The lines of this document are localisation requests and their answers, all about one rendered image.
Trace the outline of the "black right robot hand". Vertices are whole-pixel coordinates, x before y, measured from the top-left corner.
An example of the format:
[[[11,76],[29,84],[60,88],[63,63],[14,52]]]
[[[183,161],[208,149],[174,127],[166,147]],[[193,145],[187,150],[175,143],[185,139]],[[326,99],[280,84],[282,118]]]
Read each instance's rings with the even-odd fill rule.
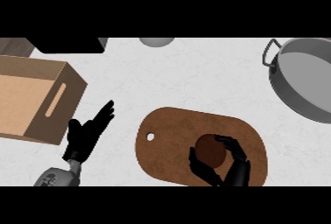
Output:
[[[212,135],[214,140],[224,144],[224,149],[231,153],[231,167],[224,179],[218,176],[214,169],[196,158],[194,148],[190,147],[190,172],[211,186],[248,186],[250,163],[246,159],[239,142],[230,136]]]

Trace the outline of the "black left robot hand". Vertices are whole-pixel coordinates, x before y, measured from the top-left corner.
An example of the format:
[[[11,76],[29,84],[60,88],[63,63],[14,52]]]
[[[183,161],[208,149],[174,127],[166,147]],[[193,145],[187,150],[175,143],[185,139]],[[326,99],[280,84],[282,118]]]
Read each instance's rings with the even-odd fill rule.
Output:
[[[94,118],[86,120],[84,124],[76,119],[67,121],[67,145],[61,156],[64,161],[75,160],[79,163],[85,162],[113,117],[113,101],[109,101]]]

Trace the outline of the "brown cupcake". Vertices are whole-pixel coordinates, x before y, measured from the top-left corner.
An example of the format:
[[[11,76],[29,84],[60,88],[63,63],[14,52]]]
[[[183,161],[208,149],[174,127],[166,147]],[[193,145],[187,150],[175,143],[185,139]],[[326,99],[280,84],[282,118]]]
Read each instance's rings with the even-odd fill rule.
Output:
[[[225,158],[222,142],[214,139],[212,134],[202,135],[194,143],[194,156],[211,168],[221,166]]]

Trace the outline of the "brown wooden cutting board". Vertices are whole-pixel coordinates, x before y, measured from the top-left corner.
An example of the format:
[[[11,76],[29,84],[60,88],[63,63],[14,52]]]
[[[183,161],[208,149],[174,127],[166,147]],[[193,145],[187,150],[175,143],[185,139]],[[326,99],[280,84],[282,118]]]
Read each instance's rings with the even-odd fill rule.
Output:
[[[135,138],[135,157],[141,170],[157,180],[184,186],[206,186],[188,168],[188,148],[203,134],[237,140],[250,162],[248,186],[261,186],[267,176],[262,139],[239,118],[180,108],[157,108],[144,117]]]

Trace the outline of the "grey metal pot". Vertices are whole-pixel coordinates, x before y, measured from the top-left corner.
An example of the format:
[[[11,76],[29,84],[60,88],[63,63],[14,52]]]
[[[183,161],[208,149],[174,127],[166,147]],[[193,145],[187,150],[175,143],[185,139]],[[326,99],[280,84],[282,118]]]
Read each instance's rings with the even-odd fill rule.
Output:
[[[280,45],[271,38],[262,65],[283,104],[299,116],[331,124],[331,40],[292,38]]]

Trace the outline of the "tan wooden crate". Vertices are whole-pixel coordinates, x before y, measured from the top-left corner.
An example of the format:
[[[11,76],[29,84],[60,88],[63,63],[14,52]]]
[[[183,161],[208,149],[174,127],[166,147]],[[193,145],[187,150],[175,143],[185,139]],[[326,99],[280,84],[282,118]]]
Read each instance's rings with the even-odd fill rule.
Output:
[[[64,61],[0,55],[0,137],[58,145],[85,87]]]

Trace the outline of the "black appliance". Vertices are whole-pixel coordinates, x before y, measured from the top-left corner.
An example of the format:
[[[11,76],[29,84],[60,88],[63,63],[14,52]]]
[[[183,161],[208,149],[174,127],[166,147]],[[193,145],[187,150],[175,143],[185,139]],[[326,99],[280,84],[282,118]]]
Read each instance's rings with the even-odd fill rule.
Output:
[[[41,53],[103,53],[107,38],[27,38]]]

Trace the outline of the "brown wooden block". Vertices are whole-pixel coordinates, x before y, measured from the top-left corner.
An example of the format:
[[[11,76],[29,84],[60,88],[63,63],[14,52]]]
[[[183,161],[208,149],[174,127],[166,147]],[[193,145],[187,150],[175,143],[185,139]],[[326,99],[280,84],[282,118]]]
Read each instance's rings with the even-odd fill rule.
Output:
[[[26,38],[0,38],[0,55],[27,57],[33,49]]]

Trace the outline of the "grey round object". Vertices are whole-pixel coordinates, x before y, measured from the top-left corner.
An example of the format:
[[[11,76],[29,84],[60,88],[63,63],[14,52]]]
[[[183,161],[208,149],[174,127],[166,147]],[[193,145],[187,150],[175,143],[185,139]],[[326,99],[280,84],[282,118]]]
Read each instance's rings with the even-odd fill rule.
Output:
[[[174,38],[140,38],[138,41],[144,46],[163,47],[171,43]]]

